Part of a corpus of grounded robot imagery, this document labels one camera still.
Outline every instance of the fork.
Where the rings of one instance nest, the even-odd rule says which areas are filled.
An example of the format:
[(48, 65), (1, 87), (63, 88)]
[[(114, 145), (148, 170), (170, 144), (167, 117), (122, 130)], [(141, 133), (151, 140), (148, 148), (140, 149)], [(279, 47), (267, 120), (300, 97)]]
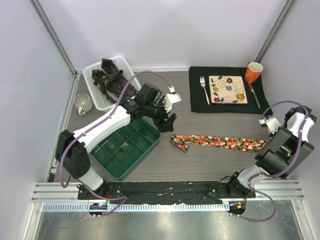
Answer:
[(252, 84), (251, 84), (251, 83), (249, 83), (249, 88), (250, 88), (250, 91), (253, 93), (253, 96), (254, 96), (254, 99), (255, 99), (256, 105), (258, 106), (258, 109), (260, 109), (260, 108), (261, 108), (261, 106), (260, 106), (260, 103), (259, 103), (259, 101), (258, 101), (257, 94), (256, 94), (256, 92), (255, 92), (255, 90), (254, 90), (254, 87), (252, 86)]
[(206, 91), (206, 82), (205, 82), (205, 77), (204, 76), (200, 77), (200, 84), (201, 84), (201, 87), (203, 87), (203, 89), (204, 89), (206, 102), (210, 105), (210, 101), (209, 101), (208, 94), (207, 94), (207, 91)]

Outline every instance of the dark cloth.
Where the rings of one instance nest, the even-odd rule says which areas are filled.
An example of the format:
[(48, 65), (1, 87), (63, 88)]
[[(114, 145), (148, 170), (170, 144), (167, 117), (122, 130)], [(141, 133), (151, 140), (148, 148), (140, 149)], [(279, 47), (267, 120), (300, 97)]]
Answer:
[[(113, 99), (110, 93), (119, 97), (128, 82), (123, 73), (124, 71), (119, 70), (112, 60), (104, 58), (101, 61), (101, 69), (92, 70), (93, 84), (97, 85), (106, 100), (112, 104), (115, 104), (117, 99)], [(136, 95), (136, 91), (134, 86), (129, 84), (124, 95), (132, 97)]]
[[(255, 97), (245, 81), (246, 67), (205, 67), (192, 66), (189, 69), (189, 87), (191, 111), (196, 113), (246, 113), (262, 114), (270, 105), (266, 100), (261, 76), (252, 84), (261, 108), (258, 108)], [(210, 96), (209, 76), (241, 76), (247, 97), (247, 104), (217, 104), (208, 105), (200, 77), (205, 79), (205, 88)]]

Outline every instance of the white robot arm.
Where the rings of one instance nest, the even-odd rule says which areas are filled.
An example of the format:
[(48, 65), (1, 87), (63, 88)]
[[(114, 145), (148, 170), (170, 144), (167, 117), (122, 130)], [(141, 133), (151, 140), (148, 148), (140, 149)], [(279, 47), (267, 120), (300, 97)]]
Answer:
[(173, 87), (169, 87), (169, 90), (170, 93), (161, 97), (158, 96), (158, 93), (161, 93), (159, 89), (151, 84), (144, 84), (133, 99), (128, 96), (124, 97), (108, 120), (102, 122), (114, 109), (111, 109), (102, 117), (73, 133), (70, 133), (68, 130), (63, 131), (59, 136), (55, 153), (56, 159), (60, 162), (63, 152), (70, 142), (83, 135), (86, 130), (102, 122), (83, 135), (80, 138), (80, 142), (77, 141), (71, 147), (63, 163), (63, 167), (74, 179), (79, 179), (93, 191), (98, 190), (103, 185), (104, 180), (91, 167), (88, 153), (114, 131), (143, 116), (152, 118), (159, 132), (172, 132), (173, 122), (177, 116), (173, 113), (169, 117), (168, 113), (173, 105), (181, 102), (181, 98), (175, 93)]
[[(311, 114), (311, 109), (307, 107), (306, 109), (308, 110), (308, 118), (302, 129), (300, 153), (294, 165), (279, 176), (282, 179), (285, 179), (314, 150), (314, 146), (308, 142), (308, 133), (317, 118)], [(235, 172), (232, 175), (229, 181), (229, 191), (245, 196), (256, 183), (286, 169), (296, 154), (298, 134), (304, 119), (303, 108), (296, 107), (285, 115), (283, 125), (276, 118), (260, 120), (261, 126), (268, 128), (271, 139), (255, 156), (257, 162), (252, 167), (243, 169), (240, 173)], [(258, 176), (250, 181), (250, 178), (255, 175)]]

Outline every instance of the white plastic basket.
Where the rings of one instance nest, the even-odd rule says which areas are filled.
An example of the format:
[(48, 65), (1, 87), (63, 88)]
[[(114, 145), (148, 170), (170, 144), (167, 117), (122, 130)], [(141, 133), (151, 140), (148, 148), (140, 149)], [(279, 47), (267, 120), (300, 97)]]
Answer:
[[(134, 75), (134, 72), (131, 70), (129, 64), (123, 56), (114, 56), (108, 59), (112, 60), (119, 70), (123, 70), (123, 76), (127, 80), (129, 80)], [(92, 97), (96, 109), (108, 112), (114, 106), (114, 104), (106, 99), (105, 95), (102, 94), (98, 86), (94, 85), (94, 80), (92, 78), (92, 70), (94, 69), (101, 69), (101, 61), (86, 66), (83, 69), (82, 73), (84, 76), (84, 80), (89, 89), (90, 95)], [(140, 83), (138, 82), (137, 78), (134, 78), (131, 84), (138, 91), (141, 89)], [(113, 93), (109, 95), (112, 96), (114, 100), (118, 100), (116, 95), (114, 95)]]

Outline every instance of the square plate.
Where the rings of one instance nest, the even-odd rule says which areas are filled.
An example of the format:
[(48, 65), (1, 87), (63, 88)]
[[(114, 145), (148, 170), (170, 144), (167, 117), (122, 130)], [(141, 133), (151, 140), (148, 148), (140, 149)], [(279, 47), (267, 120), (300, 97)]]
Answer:
[(213, 104), (247, 104), (247, 94), (241, 76), (209, 76), (210, 98)]

